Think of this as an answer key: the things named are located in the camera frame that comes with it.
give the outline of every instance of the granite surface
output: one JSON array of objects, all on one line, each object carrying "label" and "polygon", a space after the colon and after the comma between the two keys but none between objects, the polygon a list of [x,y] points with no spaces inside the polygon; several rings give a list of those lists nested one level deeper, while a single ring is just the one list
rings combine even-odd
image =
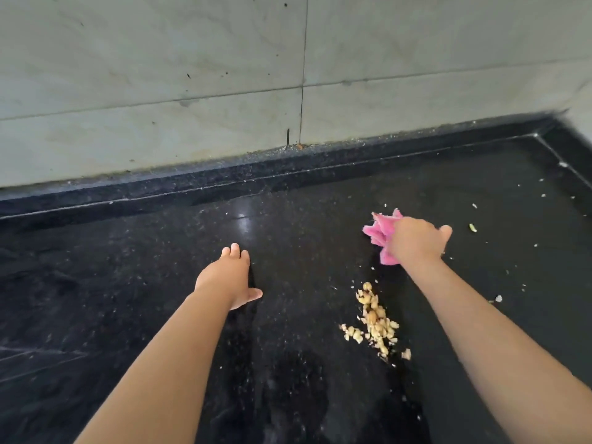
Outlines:
[{"label": "granite surface", "polygon": [[[360,231],[394,207],[453,226],[446,262],[592,384],[592,192],[534,138],[242,184],[0,222],[2,442],[74,440],[233,241],[264,296],[228,317],[198,443],[507,442],[427,301]],[[410,362],[343,339],[365,281]]]}]

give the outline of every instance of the pink rag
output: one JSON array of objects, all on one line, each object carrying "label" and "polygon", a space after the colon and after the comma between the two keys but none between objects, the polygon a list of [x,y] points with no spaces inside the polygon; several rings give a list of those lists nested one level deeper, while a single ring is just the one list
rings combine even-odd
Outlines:
[{"label": "pink rag", "polygon": [[387,251],[387,243],[389,238],[395,232],[395,223],[403,218],[399,209],[395,209],[392,216],[382,215],[380,213],[372,213],[374,224],[371,226],[362,227],[373,245],[381,246],[380,263],[383,265],[398,265],[399,261],[390,255]]}]

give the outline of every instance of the child's hand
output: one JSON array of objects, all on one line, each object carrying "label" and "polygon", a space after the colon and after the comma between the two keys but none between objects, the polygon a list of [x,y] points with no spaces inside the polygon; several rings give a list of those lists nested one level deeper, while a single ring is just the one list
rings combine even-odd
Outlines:
[{"label": "child's hand", "polygon": [[249,288],[249,265],[247,250],[241,252],[236,243],[222,250],[218,260],[210,263],[197,277],[195,291],[208,290],[228,298],[230,310],[239,308],[249,301],[259,299],[263,292]]},{"label": "child's hand", "polygon": [[451,235],[450,226],[436,229],[432,223],[405,216],[397,221],[387,250],[403,265],[440,259]]}]

